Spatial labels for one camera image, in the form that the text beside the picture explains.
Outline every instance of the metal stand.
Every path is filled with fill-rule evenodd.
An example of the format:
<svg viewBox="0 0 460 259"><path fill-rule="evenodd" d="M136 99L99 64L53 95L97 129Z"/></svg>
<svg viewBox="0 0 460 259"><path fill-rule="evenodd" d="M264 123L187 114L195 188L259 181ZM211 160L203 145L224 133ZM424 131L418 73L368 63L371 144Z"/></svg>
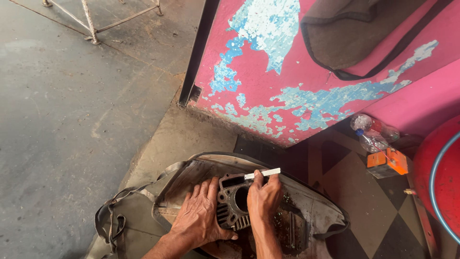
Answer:
<svg viewBox="0 0 460 259"><path fill-rule="evenodd" d="M156 12L158 15L163 15L163 13L161 12L161 8L160 8L160 0L156 0L156 6L153 6L153 7L149 7L141 12L138 12L134 15L131 15L130 17L126 18L126 19L123 19L121 21L118 21L116 23L113 23L111 25L108 25L108 26L105 26L101 29L96 29L94 28L94 24L92 23L92 18L91 18L91 13L89 12L89 8L88 8L88 2L86 0L81 0L81 3L83 5L83 10L85 10L85 15L86 15L86 18L88 19L88 26L80 21L77 17L75 17L75 15L71 14L69 11L67 11L64 7L60 6L59 4L57 4L56 2L54 2L53 0L42 0L42 3L41 5L42 6L45 6L45 7L51 7L53 5L57 6L59 9L61 9L62 11L64 11L64 13L68 14L70 17L72 17L75 21L77 21L79 24L81 24L83 27L85 27L86 29L88 29L88 31L91 33L91 36L88 36L85 38L85 40L91 40L91 43L94 44L94 45L98 45L98 44L101 44L101 42L99 41L98 39L98 36L97 36L97 33L99 32L103 32L107 29L110 29L112 27L115 27L117 25L120 25L124 22L127 22L143 13L146 13L148 11L151 11L155 8L158 8L158 11Z"/></svg>

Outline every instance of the brown cloth cover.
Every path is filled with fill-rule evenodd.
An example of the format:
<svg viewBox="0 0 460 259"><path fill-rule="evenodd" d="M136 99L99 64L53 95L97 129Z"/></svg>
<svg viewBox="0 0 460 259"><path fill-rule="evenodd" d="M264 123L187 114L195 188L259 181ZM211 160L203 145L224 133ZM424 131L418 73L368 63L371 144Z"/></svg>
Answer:
<svg viewBox="0 0 460 259"><path fill-rule="evenodd" d="M355 65L425 1L316 0L302 19L310 55L333 70Z"/></svg>

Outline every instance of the concrete floor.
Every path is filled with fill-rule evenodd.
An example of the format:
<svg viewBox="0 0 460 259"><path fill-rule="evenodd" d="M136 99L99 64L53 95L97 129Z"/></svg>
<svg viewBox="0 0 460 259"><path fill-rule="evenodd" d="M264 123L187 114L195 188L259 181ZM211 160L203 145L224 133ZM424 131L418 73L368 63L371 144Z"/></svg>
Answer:
<svg viewBox="0 0 460 259"><path fill-rule="evenodd" d="M108 45L98 46L55 7L19 4L26 8L0 2L0 251L78 259L95 233L94 212L116 193L182 82L203 1L163 1L164 16L108 30ZM147 4L89 5L99 27Z"/></svg>

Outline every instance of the right hand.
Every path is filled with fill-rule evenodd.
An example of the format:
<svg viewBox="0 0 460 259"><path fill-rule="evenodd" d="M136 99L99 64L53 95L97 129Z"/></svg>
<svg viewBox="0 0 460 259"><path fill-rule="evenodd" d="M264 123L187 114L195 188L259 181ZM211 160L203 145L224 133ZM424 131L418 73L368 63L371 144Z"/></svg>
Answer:
<svg viewBox="0 0 460 259"><path fill-rule="evenodd" d="M251 224L270 223L283 198L282 185L278 174L271 175L264 186L264 176L254 171L254 182L247 195L247 209Z"/></svg>

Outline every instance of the left hand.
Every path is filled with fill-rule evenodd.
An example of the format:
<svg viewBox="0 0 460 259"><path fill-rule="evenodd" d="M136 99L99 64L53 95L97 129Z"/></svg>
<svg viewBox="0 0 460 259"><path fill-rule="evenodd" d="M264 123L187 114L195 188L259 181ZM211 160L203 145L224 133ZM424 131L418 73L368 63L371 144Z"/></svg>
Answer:
<svg viewBox="0 0 460 259"><path fill-rule="evenodd" d="M238 238L231 230L224 230L217 224L217 189L219 177L196 185L193 193L187 193L174 223L172 235L189 245L190 249L200 247L219 239Z"/></svg>

